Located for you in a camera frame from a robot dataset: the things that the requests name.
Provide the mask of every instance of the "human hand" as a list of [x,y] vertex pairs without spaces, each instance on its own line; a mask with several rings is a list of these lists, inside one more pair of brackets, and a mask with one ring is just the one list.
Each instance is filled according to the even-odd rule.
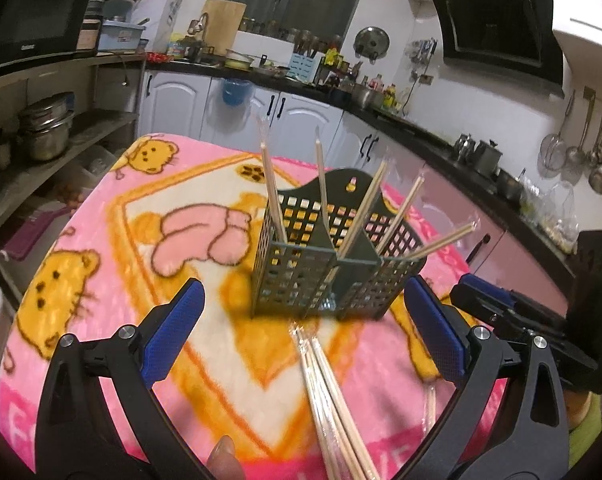
[[217,480],[245,480],[245,473],[235,457],[235,443],[224,435],[207,457],[207,468]]

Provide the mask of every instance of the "blue bucket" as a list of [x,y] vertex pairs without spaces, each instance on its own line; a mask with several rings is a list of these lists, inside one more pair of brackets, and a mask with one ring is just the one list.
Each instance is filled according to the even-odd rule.
[[228,106],[242,105],[246,97],[249,98],[252,91],[252,83],[240,79],[223,80],[223,102]]

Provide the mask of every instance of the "cutting board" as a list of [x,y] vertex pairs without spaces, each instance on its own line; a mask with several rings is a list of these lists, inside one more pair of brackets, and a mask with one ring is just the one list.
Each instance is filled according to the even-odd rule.
[[207,12],[206,44],[215,48],[215,54],[225,56],[225,51],[232,49],[236,31],[245,12],[245,4],[227,0],[206,0],[203,12]]

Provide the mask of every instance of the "pink tablecloth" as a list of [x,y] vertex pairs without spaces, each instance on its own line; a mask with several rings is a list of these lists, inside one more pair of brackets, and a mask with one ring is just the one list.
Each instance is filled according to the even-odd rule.
[[[314,167],[293,160],[275,166],[281,189],[316,176]],[[249,479],[325,475],[287,323],[247,315],[265,196],[258,156],[185,137],[143,137],[114,165],[46,257],[8,339],[0,430],[31,468],[37,406],[59,336],[109,337],[196,276],[206,288],[204,314],[168,379],[154,387],[178,431],[202,458],[223,434],[232,436]],[[395,205],[401,200],[392,190],[385,196]],[[249,219],[238,235],[234,216]],[[184,221],[186,228],[199,217],[216,219],[208,230],[213,239],[206,231],[184,243],[177,237],[183,231],[167,228]],[[414,209],[409,218],[422,238],[435,234]],[[429,256],[422,275],[443,296],[465,272],[459,254],[445,249]],[[413,359],[427,353],[402,298],[379,322],[312,323],[381,475],[390,478],[423,438],[424,386],[409,349]],[[453,386],[435,386],[440,413]],[[143,457],[105,381],[104,391],[126,449]],[[497,387],[475,443],[501,394]]]

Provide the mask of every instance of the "range hood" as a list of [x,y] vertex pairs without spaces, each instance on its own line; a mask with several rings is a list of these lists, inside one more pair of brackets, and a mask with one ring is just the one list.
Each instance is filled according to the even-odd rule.
[[499,73],[562,94],[553,0],[432,0],[446,64]]

